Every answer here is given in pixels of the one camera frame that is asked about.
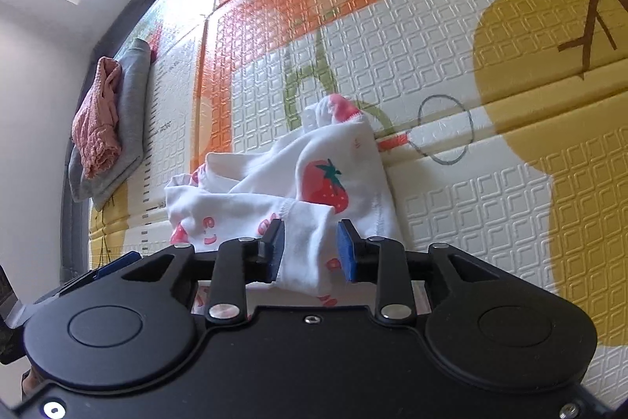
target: metal screw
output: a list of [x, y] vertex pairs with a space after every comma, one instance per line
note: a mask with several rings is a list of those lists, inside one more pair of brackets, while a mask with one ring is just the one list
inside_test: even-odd
[[48, 419], [64, 419], [65, 407], [56, 401], [49, 401], [44, 404], [43, 413]]
[[580, 407], [575, 403], [567, 403], [560, 409], [560, 419], [575, 419], [580, 414]]
[[322, 321], [323, 319], [320, 316], [314, 316], [314, 315], [306, 316], [304, 319], [304, 322], [308, 325], [318, 325]]
[[388, 320], [403, 320], [412, 314], [412, 309], [404, 304], [388, 304], [382, 307], [381, 313]]
[[234, 304], [216, 304], [209, 308], [209, 315], [216, 320], [231, 320], [240, 314], [240, 308]]

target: textured mat surface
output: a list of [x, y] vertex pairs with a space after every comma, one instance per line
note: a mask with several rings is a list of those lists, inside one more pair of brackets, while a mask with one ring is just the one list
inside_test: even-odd
[[172, 174], [264, 149], [337, 91], [371, 117], [407, 246], [582, 307], [586, 385], [628, 398], [628, 0], [159, 0], [138, 35], [150, 153], [92, 215], [93, 265], [168, 244]]

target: white towel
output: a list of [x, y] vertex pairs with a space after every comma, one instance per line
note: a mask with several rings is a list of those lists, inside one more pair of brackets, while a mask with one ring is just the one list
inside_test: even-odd
[[166, 186], [171, 243], [214, 251], [226, 240], [261, 236], [279, 217], [286, 232], [275, 285], [329, 299], [339, 220], [350, 219], [363, 238], [401, 234], [364, 114], [335, 94], [302, 119], [266, 153], [209, 153], [194, 174], [173, 177]]

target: drawn circle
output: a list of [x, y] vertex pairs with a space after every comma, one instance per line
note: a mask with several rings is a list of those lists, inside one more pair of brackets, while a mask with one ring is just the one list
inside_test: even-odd
[[464, 155], [467, 154], [467, 151], [469, 151], [469, 144], [471, 144], [471, 143], [473, 143], [473, 141], [475, 141], [475, 128], [473, 127], [473, 118], [472, 118], [471, 113], [469, 112], [469, 110], [466, 109], [465, 106], [462, 105], [460, 100], [458, 100], [457, 98], [453, 98], [453, 97], [451, 97], [449, 95], [430, 95], [429, 97], [425, 98], [425, 100], [423, 100], [421, 102], [421, 105], [419, 106], [419, 112], [416, 115], [416, 126], [417, 127], [420, 127], [421, 123], [423, 121], [423, 107], [425, 106], [426, 103], [428, 103], [429, 100], [434, 100], [435, 98], [446, 98], [447, 100], [451, 100], [451, 101], [453, 101], [453, 103], [455, 103], [461, 109], [461, 111], [467, 113], [467, 116], [469, 117], [469, 127], [471, 128], [471, 138], [470, 138], [469, 142], [465, 144], [465, 147], [463, 148], [462, 153], [460, 155], [458, 155], [456, 158], [454, 158], [453, 160], [443, 160], [441, 158], [436, 157], [435, 155], [432, 155], [431, 153], [427, 153], [427, 152], [423, 151], [419, 146], [417, 146], [415, 143], [413, 143], [412, 140], [410, 140], [410, 132], [412, 131], [412, 129], [409, 129], [409, 130], [406, 131], [407, 143], [410, 146], [412, 146], [417, 153], [423, 155], [424, 157], [431, 158], [437, 164], [440, 164], [442, 166], [453, 166], [454, 164], [456, 164], [457, 162], [460, 162], [460, 160], [462, 160]]

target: pink towel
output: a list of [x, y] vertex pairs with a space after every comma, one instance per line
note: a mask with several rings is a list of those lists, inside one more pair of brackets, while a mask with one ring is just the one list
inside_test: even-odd
[[101, 57], [92, 87], [72, 122], [72, 140], [88, 179], [109, 169], [120, 156], [120, 143], [115, 136], [115, 88], [121, 74], [117, 60]]

